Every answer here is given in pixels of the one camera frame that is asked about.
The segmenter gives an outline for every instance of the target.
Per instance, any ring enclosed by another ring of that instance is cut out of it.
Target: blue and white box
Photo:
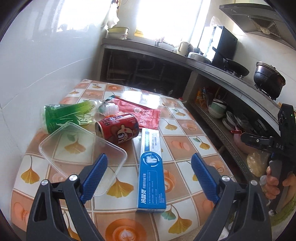
[[[159,131],[143,128],[139,168],[139,211],[163,212],[166,209],[165,182]]]

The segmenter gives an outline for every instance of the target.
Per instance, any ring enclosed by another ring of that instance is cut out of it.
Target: red can
[[[134,115],[123,114],[96,122],[95,130],[97,136],[120,144],[139,135],[139,124]]]

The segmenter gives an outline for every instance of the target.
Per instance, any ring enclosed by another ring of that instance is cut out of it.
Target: range hood vent
[[[236,3],[220,5],[219,9],[245,33],[264,36],[296,49],[296,40],[287,25],[270,6]]]

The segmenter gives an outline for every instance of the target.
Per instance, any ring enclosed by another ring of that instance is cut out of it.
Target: silver screw
[[[229,176],[222,176],[222,180],[224,182],[229,182],[230,181],[230,177]]]
[[[69,180],[70,181],[76,181],[77,180],[77,175],[71,175],[71,176],[69,176]]]
[[[252,181],[251,181],[251,184],[254,185],[254,186],[256,186],[258,183],[257,183],[257,181],[252,180]]]
[[[47,185],[47,184],[48,184],[48,180],[47,180],[47,179],[42,180],[42,182],[41,182],[41,185],[42,185],[42,186],[45,186],[45,185]]]

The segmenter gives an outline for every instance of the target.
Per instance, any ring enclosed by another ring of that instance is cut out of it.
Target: patterned tablecloth
[[[137,160],[141,141],[139,135],[132,141],[120,145],[127,152],[128,159],[108,192],[93,197],[85,204],[93,222],[107,241],[167,241],[196,229],[205,222],[213,204],[206,199],[191,169],[191,156],[199,152],[205,162],[215,166],[221,175],[232,177],[222,157],[184,105],[171,97],[122,85],[83,80],[60,103],[75,104],[88,99],[103,100],[113,94],[161,110],[159,131],[166,177],[167,209],[163,213],[136,212]],[[94,124],[88,125],[86,129],[94,132]],[[60,181],[55,169],[38,151],[39,143],[45,137],[47,135],[39,130],[31,141],[12,191],[11,220],[25,231],[40,182],[43,179],[49,179],[51,182]],[[76,164],[69,165],[69,169],[75,172]],[[64,201],[61,201],[61,206],[70,235],[79,239]]]

